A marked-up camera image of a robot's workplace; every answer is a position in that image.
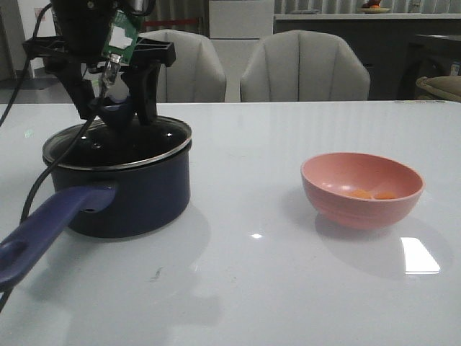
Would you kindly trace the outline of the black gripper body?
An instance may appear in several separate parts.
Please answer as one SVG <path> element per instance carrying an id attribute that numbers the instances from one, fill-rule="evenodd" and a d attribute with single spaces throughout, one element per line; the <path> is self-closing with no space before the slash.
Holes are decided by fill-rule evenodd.
<path id="1" fill-rule="evenodd" d="M 30 60 L 57 58 L 91 67 L 104 62 L 107 71 L 149 63 L 170 67 L 176 60 L 174 44 L 148 40 L 140 32 L 129 65 L 102 57 L 109 24 L 118 9 L 144 20 L 154 6 L 155 1 L 51 1 L 48 8 L 54 14 L 58 35 L 38 37 L 38 29 L 34 29 L 33 36 L 23 43 L 25 53 Z"/>

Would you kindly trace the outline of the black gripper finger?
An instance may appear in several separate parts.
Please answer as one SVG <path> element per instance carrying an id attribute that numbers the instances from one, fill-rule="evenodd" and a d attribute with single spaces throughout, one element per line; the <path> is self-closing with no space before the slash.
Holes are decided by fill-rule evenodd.
<path id="1" fill-rule="evenodd" d="M 90 103 L 94 99 L 91 82 L 83 77 L 80 63 L 59 63 L 55 71 L 82 120 L 88 120 L 92 114 Z"/>
<path id="2" fill-rule="evenodd" d="M 150 125 L 157 117 L 158 63 L 127 67 L 122 80 L 129 89 L 139 123 Z"/>

